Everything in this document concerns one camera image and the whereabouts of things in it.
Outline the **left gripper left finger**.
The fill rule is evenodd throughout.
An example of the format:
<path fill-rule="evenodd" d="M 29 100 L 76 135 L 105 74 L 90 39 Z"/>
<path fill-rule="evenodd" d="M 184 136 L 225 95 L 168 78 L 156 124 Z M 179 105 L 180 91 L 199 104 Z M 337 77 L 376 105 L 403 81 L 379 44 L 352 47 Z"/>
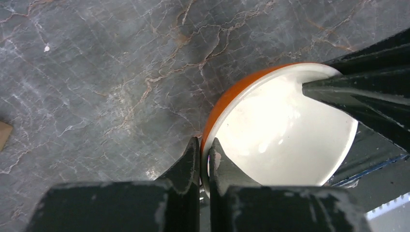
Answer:
<path fill-rule="evenodd" d="M 28 232 L 197 232 L 200 145 L 152 181 L 77 182 L 51 187 L 37 204 Z"/>

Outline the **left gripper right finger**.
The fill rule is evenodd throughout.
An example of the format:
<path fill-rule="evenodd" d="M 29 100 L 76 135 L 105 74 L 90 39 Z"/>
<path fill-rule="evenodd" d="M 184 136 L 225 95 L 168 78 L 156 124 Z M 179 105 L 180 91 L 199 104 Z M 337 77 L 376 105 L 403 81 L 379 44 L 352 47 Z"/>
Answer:
<path fill-rule="evenodd" d="M 368 232 L 363 209 L 345 189 L 262 186 L 225 155 L 208 151 L 213 232 Z"/>

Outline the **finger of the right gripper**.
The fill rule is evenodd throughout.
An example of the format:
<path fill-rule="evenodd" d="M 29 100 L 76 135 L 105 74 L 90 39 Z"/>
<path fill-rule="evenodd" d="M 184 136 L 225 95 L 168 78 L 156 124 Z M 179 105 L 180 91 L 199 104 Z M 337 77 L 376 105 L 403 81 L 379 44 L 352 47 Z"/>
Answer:
<path fill-rule="evenodd" d="M 344 75 L 363 73 L 410 64 L 410 29 L 389 38 L 324 62 Z"/>
<path fill-rule="evenodd" d="M 335 76 L 304 83 L 302 92 L 306 97 L 347 113 L 409 153 L 409 69 Z"/>

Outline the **orange bowl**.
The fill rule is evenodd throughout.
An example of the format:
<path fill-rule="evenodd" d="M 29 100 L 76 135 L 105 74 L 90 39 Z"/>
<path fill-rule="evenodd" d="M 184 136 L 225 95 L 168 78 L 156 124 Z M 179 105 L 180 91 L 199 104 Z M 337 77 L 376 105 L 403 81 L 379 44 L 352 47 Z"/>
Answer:
<path fill-rule="evenodd" d="M 259 184 L 324 185 L 346 158 L 358 121 L 304 96 L 302 85 L 338 76 L 328 65 L 291 63 L 250 74 L 223 93 L 203 130 L 205 192 L 210 192 L 208 152 L 214 139 Z"/>

